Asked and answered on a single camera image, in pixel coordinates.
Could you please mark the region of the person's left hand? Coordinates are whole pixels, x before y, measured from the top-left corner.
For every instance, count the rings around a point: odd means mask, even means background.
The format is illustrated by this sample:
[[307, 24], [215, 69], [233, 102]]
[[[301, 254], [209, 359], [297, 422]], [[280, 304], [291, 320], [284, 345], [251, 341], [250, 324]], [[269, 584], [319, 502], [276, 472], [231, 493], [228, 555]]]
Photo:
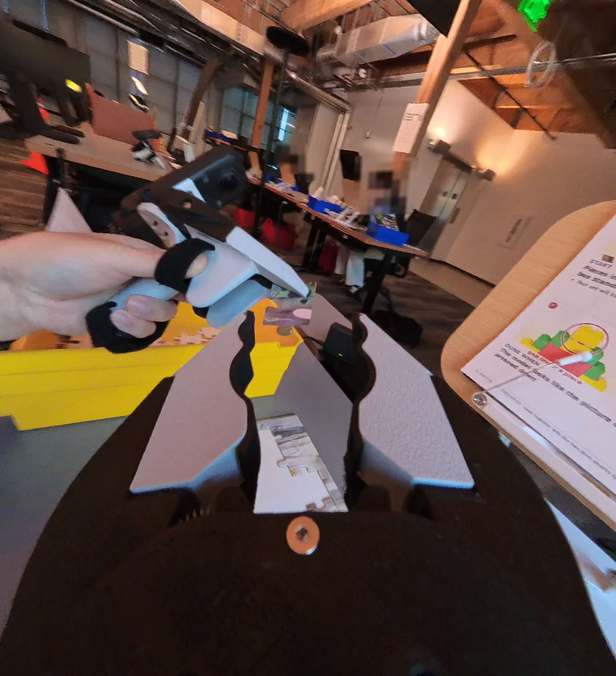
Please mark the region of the person's left hand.
[[85, 317], [166, 250], [119, 234], [34, 232], [0, 241], [0, 343], [37, 331], [85, 333]]

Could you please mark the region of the yellow plastic bin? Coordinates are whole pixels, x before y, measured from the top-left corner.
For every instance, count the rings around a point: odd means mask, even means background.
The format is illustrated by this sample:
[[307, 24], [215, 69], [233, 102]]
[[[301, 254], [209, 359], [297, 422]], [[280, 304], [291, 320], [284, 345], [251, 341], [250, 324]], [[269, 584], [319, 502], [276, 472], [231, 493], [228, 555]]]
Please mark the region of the yellow plastic bin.
[[[211, 327], [180, 303], [166, 329], [205, 326]], [[0, 351], [0, 418], [11, 418], [23, 431], [127, 416], [206, 345], [124, 354], [97, 348]]]

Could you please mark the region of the black office chair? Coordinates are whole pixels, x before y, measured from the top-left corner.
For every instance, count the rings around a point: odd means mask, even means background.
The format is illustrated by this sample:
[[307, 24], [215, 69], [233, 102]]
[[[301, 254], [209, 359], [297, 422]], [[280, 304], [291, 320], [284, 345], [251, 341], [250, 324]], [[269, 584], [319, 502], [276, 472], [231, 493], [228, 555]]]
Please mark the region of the black office chair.
[[[435, 217], [417, 209], [414, 209], [410, 215], [396, 214], [396, 224], [401, 232], [409, 234], [407, 244], [420, 248], [420, 242], [430, 230], [435, 222]], [[407, 272], [412, 256], [398, 254], [391, 263], [389, 274], [398, 278], [403, 278]]]

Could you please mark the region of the grey striped puzzle piece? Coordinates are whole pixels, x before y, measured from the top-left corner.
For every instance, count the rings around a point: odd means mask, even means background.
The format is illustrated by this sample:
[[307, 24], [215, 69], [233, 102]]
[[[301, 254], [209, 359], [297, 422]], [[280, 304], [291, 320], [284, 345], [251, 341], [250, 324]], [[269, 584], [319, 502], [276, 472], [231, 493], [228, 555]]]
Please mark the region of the grey striped puzzle piece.
[[264, 418], [257, 421], [256, 425], [259, 431], [270, 430], [275, 437], [280, 439], [307, 436], [302, 421], [295, 414]]

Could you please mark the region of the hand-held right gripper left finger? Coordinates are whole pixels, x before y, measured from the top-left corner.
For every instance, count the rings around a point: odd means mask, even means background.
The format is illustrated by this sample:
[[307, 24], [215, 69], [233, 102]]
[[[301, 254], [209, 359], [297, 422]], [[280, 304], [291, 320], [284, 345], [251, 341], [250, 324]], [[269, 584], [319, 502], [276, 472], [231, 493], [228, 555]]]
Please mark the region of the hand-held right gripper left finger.
[[201, 508], [225, 487], [254, 503], [261, 448], [252, 402], [255, 317], [236, 317], [178, 369], [129, 486], [133, 494], [185, 489]]

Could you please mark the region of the black pole stand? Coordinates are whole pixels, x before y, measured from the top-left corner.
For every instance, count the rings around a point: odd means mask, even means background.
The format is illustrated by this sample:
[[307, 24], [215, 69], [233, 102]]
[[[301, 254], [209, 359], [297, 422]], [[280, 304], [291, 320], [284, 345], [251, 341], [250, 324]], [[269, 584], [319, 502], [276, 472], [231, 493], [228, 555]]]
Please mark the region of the black pole stand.
[[279, 82], [276, 87], [275, 103], [273, 105], [273, 115], [269, 125], [269, 135], [267, 138], [267, 147], [263, 156], [261, 165], [261, 178], [259, 193], [254, 212], [253, 236], [260, 240], [262, 235], [261, 226], [261, 208], [265, 184], [267, 182], [267, 173], [269, 162], [275, 146], [275, 131], [278, 127], [278, 116], [280, 109], [280, 98], [284, 89], [285, 75], [290, 55], [305, 57], [309, 52], [309, 45], [303, 36], [285, 26], [272, 26], [267, 29], [267, 39], [278, 49], [281, 49], [281, 68], [279, 72]]

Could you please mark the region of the white paper notice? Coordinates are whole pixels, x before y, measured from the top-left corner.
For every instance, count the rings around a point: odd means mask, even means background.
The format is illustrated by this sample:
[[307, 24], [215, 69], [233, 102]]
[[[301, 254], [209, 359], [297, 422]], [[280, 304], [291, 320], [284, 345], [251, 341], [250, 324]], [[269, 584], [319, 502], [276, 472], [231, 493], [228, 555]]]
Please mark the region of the white paper notice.
[[407, 104], [398, 128], [392, 151], [410, 154], [419, 138], [429, 104]]

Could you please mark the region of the black bag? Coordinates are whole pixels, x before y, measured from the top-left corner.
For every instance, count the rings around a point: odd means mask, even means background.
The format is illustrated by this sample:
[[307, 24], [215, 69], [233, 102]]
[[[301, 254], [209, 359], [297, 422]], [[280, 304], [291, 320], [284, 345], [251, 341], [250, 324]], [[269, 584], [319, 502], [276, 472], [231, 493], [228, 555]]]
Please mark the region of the black bag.
[[379, 309], [371, 314], [371, 320], [405, 348], [415, 348], [421, 342], [423, 328], [411, 317], [405, 317], [392, 309]]

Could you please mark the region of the purple pink puzzle piece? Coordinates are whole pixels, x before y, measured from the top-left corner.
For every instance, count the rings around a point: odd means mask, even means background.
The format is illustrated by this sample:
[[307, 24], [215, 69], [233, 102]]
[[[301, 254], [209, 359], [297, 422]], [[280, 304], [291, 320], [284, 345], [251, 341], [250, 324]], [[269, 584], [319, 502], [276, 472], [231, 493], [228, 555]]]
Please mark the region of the purple pink puzzle piece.
[[289, 335], [297, 326], [306, 326], [311, 322], [312, 300], [317, 289], [316, 282], [307, 284], [307, 295], [281, 288], [278, 284], [271, 286], [270, 300], [273, 307], [265, 310], [262, 324], [277, 328], [281, 335]]

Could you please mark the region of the printed instruction sheet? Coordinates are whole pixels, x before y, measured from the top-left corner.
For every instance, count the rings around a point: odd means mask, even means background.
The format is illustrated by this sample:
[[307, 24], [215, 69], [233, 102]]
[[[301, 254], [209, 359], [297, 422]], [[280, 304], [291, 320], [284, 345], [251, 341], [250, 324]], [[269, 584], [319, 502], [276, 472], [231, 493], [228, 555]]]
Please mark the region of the printed instruction sheet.
[[616, 214], [462, 371], [616, 497]]

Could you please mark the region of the puzzle frame board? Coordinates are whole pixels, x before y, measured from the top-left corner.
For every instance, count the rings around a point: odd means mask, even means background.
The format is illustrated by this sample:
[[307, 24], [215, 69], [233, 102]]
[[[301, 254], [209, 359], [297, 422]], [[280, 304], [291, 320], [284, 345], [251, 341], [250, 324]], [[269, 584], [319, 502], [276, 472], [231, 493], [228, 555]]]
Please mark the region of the puzzle frame board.
[[321, 503], [324, 497], [331, 496], [334, 499], [343, 497], [344, 499], [341, 489], [337, 486], [320, 455], [323, 463], [321, 474], [308, 472], [292, 477], [286, 469], [280, 469], [276, 464], [280, 453], [275, 436], [270, 430], [258, 430], [258, 433], [261, 464], [254, 502], [255, 513], [302, 513], [306, 512], [308, 503]]

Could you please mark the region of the black monitor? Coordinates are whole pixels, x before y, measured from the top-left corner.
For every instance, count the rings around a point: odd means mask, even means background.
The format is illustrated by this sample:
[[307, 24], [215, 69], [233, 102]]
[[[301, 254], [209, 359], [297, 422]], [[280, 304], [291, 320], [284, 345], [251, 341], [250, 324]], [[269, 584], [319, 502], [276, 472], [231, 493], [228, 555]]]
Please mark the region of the black monitor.
[[[90, 118], [88, 85], [92, 84], [87, 55], [0, 18], [0, 73], [25, 130], [68, 145], [78, 145], [78, 128]], [[55, 101], [65, 125], [52, 125], [42, 116], [38, 98]]]

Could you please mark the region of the green exit sign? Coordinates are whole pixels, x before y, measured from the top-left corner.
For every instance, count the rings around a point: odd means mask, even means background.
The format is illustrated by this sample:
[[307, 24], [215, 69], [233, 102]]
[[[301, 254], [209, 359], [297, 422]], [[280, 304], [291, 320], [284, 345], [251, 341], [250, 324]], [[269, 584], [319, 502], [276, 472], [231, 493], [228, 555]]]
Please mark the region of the green exit sign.
[[530, 30], [537, 32], [540, 23], [546, 19], [550, 6], [553, 3], [554, 1], [550, 0], [518, 1], [516, 11], [523, 17]]

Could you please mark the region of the black power adapter box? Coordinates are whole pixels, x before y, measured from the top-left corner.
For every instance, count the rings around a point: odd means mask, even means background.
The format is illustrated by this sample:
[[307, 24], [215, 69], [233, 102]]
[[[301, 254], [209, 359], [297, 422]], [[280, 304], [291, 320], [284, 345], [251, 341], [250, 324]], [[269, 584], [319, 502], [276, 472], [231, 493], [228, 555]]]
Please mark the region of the black power adapter box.
[[325, 361], [351, 365], [356, 359], [353, 330], [341, 323], [332, 323], [320, 350]]

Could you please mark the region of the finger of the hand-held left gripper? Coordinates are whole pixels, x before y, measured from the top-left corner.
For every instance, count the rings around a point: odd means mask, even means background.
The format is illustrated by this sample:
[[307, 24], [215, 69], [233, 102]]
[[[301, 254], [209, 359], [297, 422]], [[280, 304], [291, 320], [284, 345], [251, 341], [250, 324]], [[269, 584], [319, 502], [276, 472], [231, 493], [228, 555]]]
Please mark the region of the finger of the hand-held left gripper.
[[226, 236], [226, 244], [251, 260], [259, 273], [271, 283], [298, 297], [310, 296], [309, 287], [294, 268], [243, 229], [234, 227]]
[[258, 302], [280, 298], [286, 291], [263, 276], [253, 276], [207, 309], [207, 323], [213, 328], [225, 328]]

